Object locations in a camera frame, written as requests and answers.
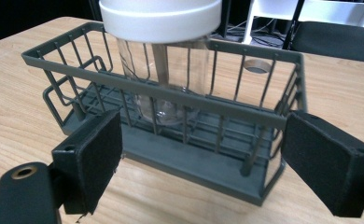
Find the wooden table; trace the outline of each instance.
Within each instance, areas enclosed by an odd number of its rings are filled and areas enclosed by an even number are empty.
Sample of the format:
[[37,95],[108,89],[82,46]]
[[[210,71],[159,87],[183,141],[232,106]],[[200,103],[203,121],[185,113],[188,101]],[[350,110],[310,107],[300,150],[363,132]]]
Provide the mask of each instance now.
[[[59,18],[0,40],[0,176],[30,161],[51,162],[64,140],[42,100],[49,85],[21,53],[86,21]],[[364,141],[364,63],[305,54],[308,107]],[[66,216],[74,223],[79,216]],[[289,167],[262,207],[123,160],[94,216],[83,223],[364,223],[334,217]]]

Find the white lid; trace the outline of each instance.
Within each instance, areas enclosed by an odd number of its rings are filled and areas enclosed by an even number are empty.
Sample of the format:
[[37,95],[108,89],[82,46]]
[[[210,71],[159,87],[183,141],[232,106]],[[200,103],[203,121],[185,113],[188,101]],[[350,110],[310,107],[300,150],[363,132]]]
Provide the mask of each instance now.
[[117,38],[173,43],[214,31],[221,0],[100,0],[100,8],[106,31]]

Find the gray metal basket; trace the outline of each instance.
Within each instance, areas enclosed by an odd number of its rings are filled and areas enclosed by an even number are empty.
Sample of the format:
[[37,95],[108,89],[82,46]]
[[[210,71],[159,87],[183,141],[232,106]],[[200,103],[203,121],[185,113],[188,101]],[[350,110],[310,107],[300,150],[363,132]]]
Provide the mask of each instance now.
[[[101,23],[89,22],[22,54],[28,65],[42,68],[49,78],[44,99],[63,132],[70,134],[106,110],[119,110],[128,158],[261,205],[286,165],[277,157],[286,116],[291,109],[306,110],[302,55],[211,40],[209,91],[199,96],[118,74],[114,42]],[[234,70],[224,69],[218,58],[225,57],[237,60]],[[270,72],[246,71],[251,59],[270,62]],[[227,88],[222,78],[232,83],[223,95],[221,90]],[[249,96],[257,88],[259,94]],[[200,113],[179,125],[160,126],[139,116],[133,94],[198,108]],[[70,112],[62,116],[64,107]],[[273,162],[275,169],[267,176]]]

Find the chair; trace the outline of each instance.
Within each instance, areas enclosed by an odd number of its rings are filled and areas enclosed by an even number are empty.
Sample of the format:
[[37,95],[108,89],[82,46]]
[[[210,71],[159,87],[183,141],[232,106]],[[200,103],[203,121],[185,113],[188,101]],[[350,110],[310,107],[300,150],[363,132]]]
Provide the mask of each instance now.
[[322,21],[364,27],[364,3],[323,0],[251,0],[243,43],[251,42],[250,33],[255,17],[292,21],[299,2],[304,5],[302,5],[300,16],[297,17],[298,21]]

